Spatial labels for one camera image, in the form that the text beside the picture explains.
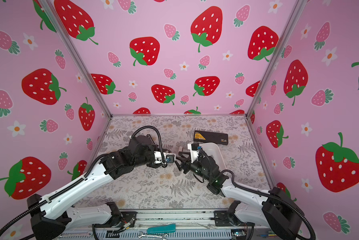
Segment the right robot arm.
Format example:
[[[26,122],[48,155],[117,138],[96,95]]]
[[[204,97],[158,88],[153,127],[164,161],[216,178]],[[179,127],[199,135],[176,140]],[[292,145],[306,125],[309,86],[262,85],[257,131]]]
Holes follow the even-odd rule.
[[[201,182],[207,181],[207,188],[213,194],[245,204],[242,210],[233,212],[239,221],[269,227],[282,240],[303,240],[299,231],[305,225],[309,238],[317,238],[304,212],[284,191],[277,187],[261,190],[238,183],[235,173],[227,169],[217,144],[193,142],[188,144],[188,149],[175,158],[178,170],[193,173]]]

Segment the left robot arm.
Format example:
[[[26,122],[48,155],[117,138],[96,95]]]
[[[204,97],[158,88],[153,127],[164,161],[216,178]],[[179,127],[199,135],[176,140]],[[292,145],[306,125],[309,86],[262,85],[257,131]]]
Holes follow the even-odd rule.
[[[54,240],[66,230],[86,225],[113,227],[122,221],[122,214],[116,203],[110,202],[94,208],[74,208],[74,204],[88,194],[137,167],[166,168],[174,163],[176,155],[162,147],[162,140],[155,143],[150,137],[138,133],[151,129],[160,136],[153,126],[143,126],[130,137],[128,146],[109,154],[98,156],[87,172],[60,189],[43,196],[34,194],[27,199],[28,209],[0,229],[0,237],[11,226],[27,215],[31,216],[32,235],[27,240]]]

